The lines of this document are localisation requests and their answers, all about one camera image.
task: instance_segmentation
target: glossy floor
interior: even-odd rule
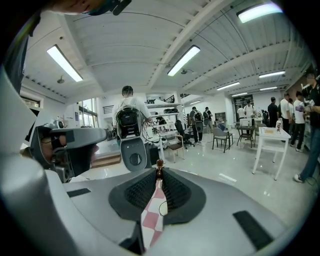
[[[173,163],[173,154],[169,156],[169,152],[165,150],[164,165],[235,186],[274,212],[287,226],[291,226],[308,212],[317,197],[318,187],[317,184],[314,184],[314,179],[309,181],[314,184],[313,186],[307,182],[293,181],[294,174],[300,173],[303,169],[308,153],[299,153],[295,148],[288,147],[281,173],[278,180],[275,181],[274,177],[282,154],[278,154],[276,162],[273,163],[274,153],[262,151],[256,172],[252,174],[258,145],[251,148],[249,141],[242,141],[237,146],[237,137],[239,136],[235,133],[234,144],[224,153],[220,142],[219,147],[217,148],[215,144],[212,150],[213,136],[204,134],[202,144],[195,147],[189,146],[187,150],[184,150],[184,160],[181,158],[180,150],[176,163]],[[277,143],[284,147],[284,143],[280,141]],[[82,176],[92,180],[123,175],[128,172],[121,162],[91,169]],[[318,178],[319,171],[316,170],[313,176]]]

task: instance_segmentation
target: chair leg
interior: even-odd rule
[[[227,145],[227,138],[225,138],[225,142],[224,142],[224,151],[223,151],[223,153],[224,153],[224,152],[226,152],[226,145]]]

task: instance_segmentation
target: black rubber pad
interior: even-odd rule
[[[69,192],[67,192],[67,194],[70,198],[73,198],[73,197],[81,196],[83,194],[90,193],[90,192],[91,191],[87,188],[81,188],[81,189],[69,191]]]
[[[233,216],[257,250],[264,248],[273,241],[272,237],[246,210],[238,211]]]

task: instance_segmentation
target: gray chair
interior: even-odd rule
[[[218,140],[224,141],[224,150],[223,153],[226,152],[226,146],[227,146],[227,140],[229,140],[229,150],[230,150],[230,134],[228,131],[223,131],[219,128],[213,128],[213,143],[212,143],[212,149],[214,149],[215,146],[215,140],[216,140],[216,146],[218,147]]]
[[[257,132],[259,132],[259,127],[267,127],[267,125],[265,123],[262,123],[262,124],[258,124],[256,127],[255,127],[255,130],[254,130],[254,144],[253,144],[253,147],[256,146],[256,137],[257,137]]]

